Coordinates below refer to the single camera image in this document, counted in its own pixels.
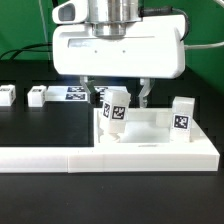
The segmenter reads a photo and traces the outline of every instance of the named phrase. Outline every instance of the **small white cube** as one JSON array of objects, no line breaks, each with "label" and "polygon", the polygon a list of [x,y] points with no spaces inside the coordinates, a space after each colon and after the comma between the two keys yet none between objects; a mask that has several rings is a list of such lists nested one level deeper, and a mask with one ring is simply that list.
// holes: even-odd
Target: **small white cube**
[{"label": "small white cube", "polygon": [[194,103],[194,98],[175,97],[172,107],[173,118],[170,128],[170,141],[190,142]]},{"label": "small white cube", "polygon": [[2,85],[0,87],[0,106],[11,106],[16,99],[16,89],[14,85]]},{"label": "small white cube", "polygon": [[105,133],[125,131],[131,94],[121,90],[105,90],[100,128]]},{"label": "small white cube", "polygon": [[33,86],[27,94],[29,107],[43,107],[46,101],[46,86]]}]

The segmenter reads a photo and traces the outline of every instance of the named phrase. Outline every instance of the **metal cylinder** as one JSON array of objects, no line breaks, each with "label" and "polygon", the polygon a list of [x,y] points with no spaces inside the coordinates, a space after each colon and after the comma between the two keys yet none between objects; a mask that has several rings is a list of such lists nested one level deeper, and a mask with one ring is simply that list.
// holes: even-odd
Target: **metal cylinder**
[{"label": "metal cylinder", "polygon": [[123,36],[127,22],[138,20],[138,0],[88,0],[88,21],[95,36]]},{"label": "metal cylinder", "polygon": [[138,0],[89,0],[89,22],[134,22],[138,18]]}]

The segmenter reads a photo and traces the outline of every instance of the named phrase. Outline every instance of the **white platform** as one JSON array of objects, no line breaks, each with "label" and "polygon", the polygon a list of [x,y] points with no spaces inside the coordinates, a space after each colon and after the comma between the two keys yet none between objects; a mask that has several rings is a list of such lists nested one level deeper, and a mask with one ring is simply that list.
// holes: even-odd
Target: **white platform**
[{"label": "white platform", "polygon": [[[101,101],[103,101],[104,91],[105,89],[116,89],[116,90],[122,90],[127,92],[126,86],[95,86],[96,91],[100,91]],[[68,94],[79,94],[82,97],[66,97]],[[46,92],[46,101],[73,101],[73,102],[79,102],[79,101],[88,101],[87,93],[83,89],[82,86],[49,86]]]},{"label": "white platform", "polygon": [[170,143],[157,112],[129,109],[122,143],[101,144],[101,109],[94,110],[94,147],[0,148],[0,172],[217,171],[219,153],[193,121],[192,142]]}]

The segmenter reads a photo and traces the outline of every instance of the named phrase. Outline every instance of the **white plastic part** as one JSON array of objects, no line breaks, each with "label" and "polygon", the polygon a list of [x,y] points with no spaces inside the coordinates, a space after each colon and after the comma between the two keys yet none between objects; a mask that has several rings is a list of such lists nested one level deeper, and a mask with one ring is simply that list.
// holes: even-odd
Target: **white plastic part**
[{"label": "white plastic part", "polygon": [[[105,89],[115,89],[127,92],[126,86],[94,86],[100,92],[100,101],[103,101]],[[67,95],[71,93],[82,94],[78,100],[70,100]],[[87,101],[87,93],[82,86],[49,86],[46,92],[46,101]]]},{"label": "white plastic part", "polygon": [[170,143],[169,129],[156,126],[160,112],[172,111],[129,109],[128,134],[108,147],[99,142],[102,110],[95,109],[94,147],[0,147],[0,172],[217,171],[219,153],[194,120],[192,142]]},{"label": "white plastic part", "polygon": [[172,113],[169,112],[158,112],[156,114],[156,126],[160,128],[170,128],[172,120]]},{"label": "white plastic part", "polygon": [[53,36],[59,74],[175,78],[185,69],[182,15],[127,23],[121,39],[96,38],[92,25],[59,26]]},{"label": "white plastic part", "polygon": [[[60,10],[63,10],[66,6],[72,6],[74,8],[74,19],[62,21],[60,19]],[[53,21],[56,24],[75,24],[84,22],[88,17],[88,0],[71,0],[68,1],[53,10]]]},{"label": "white plastic part", "polygon": [[29,107],[43,107],[46,101],[46,86],[33,86],[27,94]]},{"label": "white plastic part", "polygon": [[16,89],[14,85],[2,85],[0,87],[0,106],[11,106],[16,99]]},{"label": "white plastic part", "polygon": [[67,171],[67,148],[0,147],[0,173]]},{"label": "white plastic part", "polygon": [[100,120],[100,127],[105,133],[117,134],[124,132],[130,97],[131,94],[124,91],[105,90],[103,115]]},{"label": "white plastic part", "polygon": [[173,119],[170,140],[173,142],[190,142],[191,125],[194,112],[194,98],[175,97],[173,101]]},{"label": "white plastic part", "polygon": [[103,135],[100,136],[100,143],[119,143],[120,142],[120,136],[117,134],[109,134],[109,133],[104,133]]}]

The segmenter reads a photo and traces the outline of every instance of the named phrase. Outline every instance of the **black table surface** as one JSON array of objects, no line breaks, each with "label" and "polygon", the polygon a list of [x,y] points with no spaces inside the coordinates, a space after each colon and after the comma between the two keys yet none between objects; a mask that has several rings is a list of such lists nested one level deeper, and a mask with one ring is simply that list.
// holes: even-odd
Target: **black table surface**
[{"label": "black table surface", "polygon": [[[17,94],[0,108],[1,147],[93,146],[95,105],[27,105],[32,86],[79,85],[77,77],[58,75],[49,62],[1,62],[0,84],[15,84]],[[96,78],[96,85],[125,85],[138,106],[139,79]],[[171,107],[177,95],[195,97],[194,119],[220,153],[217,172],[2,173],[0,223],[224,223],[223,95],[186,68],[156,81],[149,107]]]}]

